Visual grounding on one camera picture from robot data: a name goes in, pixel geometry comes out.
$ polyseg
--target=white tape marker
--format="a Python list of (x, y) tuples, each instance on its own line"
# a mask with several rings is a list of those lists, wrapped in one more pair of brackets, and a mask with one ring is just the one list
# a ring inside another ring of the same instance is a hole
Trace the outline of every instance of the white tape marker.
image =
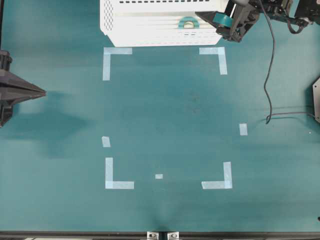
[(248, 126), (246, 123), (239, 124), (240, 136), (248, 136)]
[(103, 81), (110, 81), (111, 55), (131, 55), (132, 47), (105, 47), (103, 49)]
[(134, 181), (114, 181), (114, 159), (105, 158), (105, 189), (135, 189)]
[(218, 55), (219, 58), (219, 68), (221, 75), (227, 75), (227, 59), (226, 59), (226, 49), (225, 47), (200, 47), (200, 55)]
[(154, 177), (155, 177), (155, 179), (163, 179), (164, 175), (163, 174), (156, 174)]
[(224, 181), (203, 181), (202, 189), (232, 189), (231, 162), (223, 163)]
[(108, 137), (108, 136), (102, 137), (102, 146), (104, 148), (111, 148), (110, 137)]

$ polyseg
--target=green work mat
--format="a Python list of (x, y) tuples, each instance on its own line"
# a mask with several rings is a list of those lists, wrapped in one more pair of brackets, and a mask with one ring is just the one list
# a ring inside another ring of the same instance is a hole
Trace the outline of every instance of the green work mat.
[[(98, 0), (6, 1), (10, 70), (47, 96), (17, 105), (0, 129), (0, 231), (320, 232), (320, 125), (306, 115), (265, 124), (263, 16), (242, 43), (214, 46), (228, 75), (196, 46), (137, 47), (111, 56), (111, 81), (99, 20)], [(272, 24), (274, 111), (312, 113), (320, 26), (292, 35)], [(105, 189), (105, 158), (133, 190)], [(225, 162), (233, 188), (203, 190), (224, 179)]]

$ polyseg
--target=black triangular mount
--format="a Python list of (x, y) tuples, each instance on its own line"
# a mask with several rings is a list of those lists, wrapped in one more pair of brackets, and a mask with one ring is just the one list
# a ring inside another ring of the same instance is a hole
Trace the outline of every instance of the black triangular mount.
[(12, 58), (0, 50), (0, 128), (13, 116), (14, 105), (44, 97), (46, 91), (11, 73)]

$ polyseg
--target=black cable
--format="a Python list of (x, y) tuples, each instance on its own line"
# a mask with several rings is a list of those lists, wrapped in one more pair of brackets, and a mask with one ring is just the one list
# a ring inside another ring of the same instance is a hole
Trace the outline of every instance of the black cable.
[(1, 0), (1, 4), (0, 4), (0, 50), (1, 50), (1, 43), (2, 43), (2, 22), (4, 20), (4, 7), (5, 7), (5, 0)]
[[(264, 88), (264, 92), (268, 98), (268, 101), (269, 101), (269, 105), (270, 105), (270, 114), (266, 117), (266, 124), (270, 123), (270, 120), (272, 118), (272, 116), (281, 116), (281, 115), (295, 115), (295, 114), (306, 114), (310, 117), (313, 117), (313, 118), (316, 118), (315, 115), (309, 113), (309, 112), (306, 112), (306, 111), (295, 111), (295, 112), (279, 112), (279, 113), (273, 113), (273, 107), (272, 107), (272, 102), (271, 102), (271, 98), (269, 96), (269, 93), (267, 91), (267, 83), (268, 83), (268, 80), (269, 80), (269, 76), (270, 76), (270, 72), (271, 72), (271, 69), (272, 69), (272, 65), (273, 65), (273, 62), (274, 62), (274, 57), (275, 57), (275, 51), (276, 51), (276, 38), (275, 38), (275, 34), (274, 34), (274, 31), (272, 29), (272, 25), (271, 25), (271, 21), (270, 21), (270, 18), (269, 16), (267, 15), (266, 13), (266, 10), (264, 8), (264, 5), (262, 3), (261, 0), (259, 0), (259, 3), (260, 3), (260, 6), (261, 6), (261, 9), (263, 11), (263, 14), (265, 16), (265, 19), (269, 25), (269, 28), (270, 28), (270, 32), (271, 32), (271, 35), (272, 35), (272, 40), (273, 40), (273, 49), (272, 49), (272, 56), (271, 56), (271, 61), (270, 61), (270, 65), (269, 65), (269, 70), (268, 70), (268, 74), (266, 76), (266, 79), (264, 81), (264, 85), (263, 85), (263, 88)], [(292, 27), (291, 27), (291, 23), (290, 21), (288, 20), (288, 28), (290, 30), (291, 33), (293, 34), (298, 34), (300, 33), (304, 28), (303, 27), (300, 27), (298, 31), (295, 31)]]
[(275, 34), (274, 34), (274, 31), (272, 29), (272, 26), (271, 26), (271, 21), (270, 21), (270, 18), (269, 16), (267, 15), (266, 13), (266, 10), (264, 8), (264, 5), (262, 4), (262, 1), (259, 0), (259, 3), (260, 3), (260, 6), (261, 6), (261, 9), (263, 11), (263, 14), (265, 16), (265, 19), (269, 25), (269, 28), (270, 28), (270, 32), (271, 32), (271, 35), (272, 35), (272, 41), (273, 41), (273, 48), (272, 48), (272, 56), (271, 56), (271, 61), (270, 61), (270, 65), (269, 65), (269, 70), (268, 70), (268, 74), (266, 76), (266, 79), (264, 81), (264, 85), (263, 85), (263, 89), (264, 89), (264, 92), (265, 92), (265, 95), (266, 97), (268, 98), (268, 101), (269, 101), (269, 106), (270, 106), (270, 114), (269, 116), (266, 117), (266, 124), (268, 124), (271, 120), (271, 117), (272, 117), (272, 102), (271, 102), (271, 99), (270, 99), (270, 96), (269, 96), (269, 93), (267, 91), (267, 83), (268, 83), (268, 80), (269, 80), (269, 76), (270, 76), (270, 72), (271, 72), (271, 68), (272, 68), (272, 64), (274, 63), (274, 58), (275, 58), (275, 52), (276, 52), (276, 38), (275, 38)]
[(293, 27), (291, 26), (291, 22), (290, 22), (289, 19), (286, 21), (286, 23), (287, 23), (287, 25), (288, 25), (288, 29), (289, 29), (290, 33), (292, 33), (292, 34), (299, 34), (299, 33), (302, 32), (303, 29), (305, 29), (304, 26), (300, 25), (300, 26), (299, 26), (299, 29), (298, 29), (297, 31), (295, 31), (295, 30), (293, 29)]
[(310, 112), (307, 111), (293, 111), (293, 112), (279, 112), (279, 113), (273, 113), (272, 116), (278, 116), (278, 115), (294, 115), (294, 114), (306, 114), (312, 118), (316, 119), (316, 116), (313, 115)]

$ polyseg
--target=black mechanical part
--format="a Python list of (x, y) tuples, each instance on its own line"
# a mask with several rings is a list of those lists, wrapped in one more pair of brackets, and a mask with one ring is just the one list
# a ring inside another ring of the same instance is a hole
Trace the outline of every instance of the black mechanical part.
[(228, 41), (237, 43), (241, 42), (242, 38), (258, 21), (260, 16), (259, 11), (251, 4), (245, 6), (237, 5), (233, 13), (232, 26), (227, 27), (213, 21), (217, 13), (217, 11), (195, 12), (202, 20), (215, 27), (217, 34)]
[(240, 6), (245, 6), (249, 3), (249, 0), (232, 0), (235, 4), (238, 4)]
[(5, 0), (1, 0), (0, 2), (0, 49), (2, 43), (2, 22), (4, 20), (4, 8), (5, 8)]
[(13, 116), (14, 105), (44, 97), (46, 91), (11, 73), (9, 52), (0, 51), (0, 128)]
[[(300, 0), (295, 17), (290, 17), (293, 0), (263, 0), (263, 8), (270, 19), (287, 23), (292, 34), (299, 34), (309, 24), (316, 22), (320, 24), (320, 2), (319, 0)], [(225, 26), (220, 22), (214, 22), (216, 14), (223, 14), (232, 18), (232, 26)], [(216, 32), (228, 41), (241, 42), (246, 33), (258, 21), (259, 15), (263, 13), (259, 0), (232, 0), (225, 12), (206, 11), (195, 14), (216, 28)]]
[(320, 123), (320, 78), (312, 85), (315, 120)]
[(320, 25), (320, 1), (300, 0), (294, 17), (296, 19), (307, 19)]

